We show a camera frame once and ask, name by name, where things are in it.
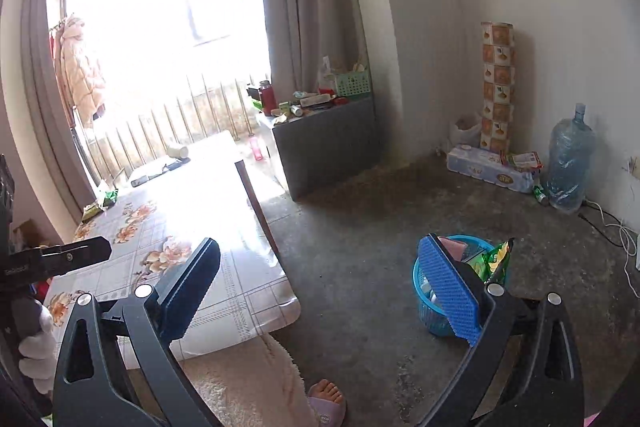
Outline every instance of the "railing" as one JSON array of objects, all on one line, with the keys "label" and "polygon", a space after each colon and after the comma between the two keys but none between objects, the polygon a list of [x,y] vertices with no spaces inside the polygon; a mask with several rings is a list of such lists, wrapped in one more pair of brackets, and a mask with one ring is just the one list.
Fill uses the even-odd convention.
[{"label": "railing", "polygon": [[164,100],[149,110],[85,129],[78,141],[94,181],[112,181],[166,155],[171,142],[190,144],[228,130],[235,140],[253,136],[255,109],[237,80],[209,86],[204,75],[185,78],[189,96]]}]

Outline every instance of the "slipper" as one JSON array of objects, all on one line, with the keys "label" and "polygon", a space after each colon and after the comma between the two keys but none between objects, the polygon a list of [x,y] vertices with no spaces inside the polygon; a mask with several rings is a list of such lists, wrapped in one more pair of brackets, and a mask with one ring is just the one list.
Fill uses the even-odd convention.
[{"label": "slipper", "polygon": [[[312,385],[309,390],[311,394],[316,387]],[[335,403],[329,400],[323,400],[322,398],[307,397],[309,404],[313,407],[318,416],[320,417],[321,425],[328,425],[329,427],[340,427],[344,420],[344,414],[347,410],[347,401],[343,400],[342,403]]]}]

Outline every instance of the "blue water jug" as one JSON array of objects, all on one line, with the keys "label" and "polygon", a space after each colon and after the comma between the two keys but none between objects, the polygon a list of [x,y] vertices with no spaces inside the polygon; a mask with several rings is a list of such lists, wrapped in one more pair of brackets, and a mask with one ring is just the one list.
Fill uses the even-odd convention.
[{"label": "blue water jug", "polygon": [[562,212],[575,212],[584,199],[595,133],[584,123],[583,103],[575,105],[573,119],[556,124],[549,143],[546,193],[550,203]]}]

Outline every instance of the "white cable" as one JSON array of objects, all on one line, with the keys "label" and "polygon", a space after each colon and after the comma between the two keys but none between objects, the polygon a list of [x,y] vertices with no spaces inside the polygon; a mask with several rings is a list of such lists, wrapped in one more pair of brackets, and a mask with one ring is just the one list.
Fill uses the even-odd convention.
[{"label": "white cable", "polygon": [[[636,255],[638,255],[638,245],[636,243],[636,241],[634,241],[634,238],[631,236],[632,233],[636,234],[636,237],[638,237],[638,232],[636,232],[633,229],[630,229],[629,227],[625,227],[622,219],[618,219],[617,217],[615,217],[614,219],[618,220],[618,223],[605,223],[604,222],[604,211],[602,210],[602,207],[597,204],[595,201],[590,201],[585,199],[585,201],[587,203],[591,203],[597,206],[597,208],[600,210],[600,217],[602,218],[602,223],[605,227],[618,227],[618,234],[620,236],[620,244],[622,245],[622,248],[625,250],[626,253],[626,261],[625,261],[625,275],[626,275],[626,282],[629,285],[629,288],[631,288],[631,291],[634,293],[634,295],[636,296],[637,299],[640,299],[640,295],[638,295],[638,292],[636,291],[636,289],[634,288],[634,286],[631,284],[631,277],[629,276],[629,272],[626,269],[626,266],[629,264],[629,257],[635,257]],[[634,247],[634,251],[633,253],[631,253],[630,248],[633,245]]]}]

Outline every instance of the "pink sponge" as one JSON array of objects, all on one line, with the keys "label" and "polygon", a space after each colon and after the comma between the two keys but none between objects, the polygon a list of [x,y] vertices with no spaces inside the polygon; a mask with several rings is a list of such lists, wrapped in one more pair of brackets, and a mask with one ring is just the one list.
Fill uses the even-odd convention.
[{"label": "pink sponge", "polygon": [[439,237],[438,239],[454,260],[462,261],[462,255],[466,250],[466,243],[463,243],[462,241],[454,241],[448,237]]}]

